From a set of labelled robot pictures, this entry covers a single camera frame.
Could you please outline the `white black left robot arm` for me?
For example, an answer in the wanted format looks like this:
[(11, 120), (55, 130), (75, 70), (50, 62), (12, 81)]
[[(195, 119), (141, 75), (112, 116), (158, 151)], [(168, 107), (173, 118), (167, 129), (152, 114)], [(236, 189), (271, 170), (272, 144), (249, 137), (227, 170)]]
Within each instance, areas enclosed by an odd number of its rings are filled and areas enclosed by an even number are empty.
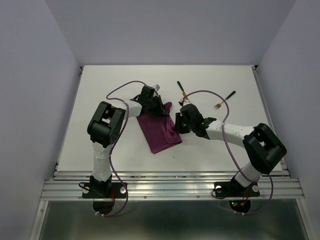
[(87, 199), (110, 198), (114, 192), (112, 184), (111, 156), (130, 118), (150, 114), (152, 117), (168, 116), (158, 91), (159, 85), (143, 84), (141, 92), (131, 99), (111, 97), (99, 103), (91, 118), (87, 133), (93, 146), (93, 170), (89, 182), (80, 183), (82, 197)]

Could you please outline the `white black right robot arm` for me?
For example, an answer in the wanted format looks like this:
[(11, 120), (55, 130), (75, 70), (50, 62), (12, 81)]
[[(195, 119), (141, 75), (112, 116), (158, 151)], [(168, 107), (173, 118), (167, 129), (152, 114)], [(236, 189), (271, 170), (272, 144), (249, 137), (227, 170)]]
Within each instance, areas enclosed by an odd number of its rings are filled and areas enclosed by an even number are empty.
[(174, 130), (178, 134), (192, 132), (200, 138), (223, 141), (226, 146), (233, 144), (245, 149), (249, 162), (239, 167), (229, 182), (214, 184), (218, 198), (240, 197), (251, 191), (259, 177), (270, 174), (287, 154), (286, 147), (267, 124), (239, 126), (213, 117), (204, 118), (192, 103), (175, 114)]

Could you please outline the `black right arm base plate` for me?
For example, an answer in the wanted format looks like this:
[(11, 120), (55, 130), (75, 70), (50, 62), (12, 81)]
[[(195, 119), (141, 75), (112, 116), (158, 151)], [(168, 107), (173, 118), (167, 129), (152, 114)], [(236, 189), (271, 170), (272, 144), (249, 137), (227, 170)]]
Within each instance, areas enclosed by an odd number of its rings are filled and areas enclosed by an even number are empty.
[(259, 197), (260, 191), (256, 182), (250, 183), (243, 187), (236, 181), (218, 181), (214, 183), (211, 195), (218, 199), (224, 198), (242, 198), (242, 197)]

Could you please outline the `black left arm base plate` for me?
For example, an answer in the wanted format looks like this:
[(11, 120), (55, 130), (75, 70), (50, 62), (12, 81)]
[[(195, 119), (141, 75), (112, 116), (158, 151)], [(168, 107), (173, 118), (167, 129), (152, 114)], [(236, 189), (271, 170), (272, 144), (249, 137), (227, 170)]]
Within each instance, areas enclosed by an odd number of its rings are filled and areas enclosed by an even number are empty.
[(82, 189), (83, 199), (125, 199), (127, 192), (120, 182), (112, 182), (105, 189), (91, 186), (89, 182), (80, 182), (78, 186)]

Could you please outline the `purple cloth napkin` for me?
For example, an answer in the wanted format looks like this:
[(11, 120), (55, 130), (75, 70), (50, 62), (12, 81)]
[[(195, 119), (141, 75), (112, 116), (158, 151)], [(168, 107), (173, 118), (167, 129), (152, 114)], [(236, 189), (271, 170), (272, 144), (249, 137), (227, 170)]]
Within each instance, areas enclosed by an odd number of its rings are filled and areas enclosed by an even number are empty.
[(170, 115), (153, 117), (147, 113), (136, 119), (153, 154), (182, 143)]

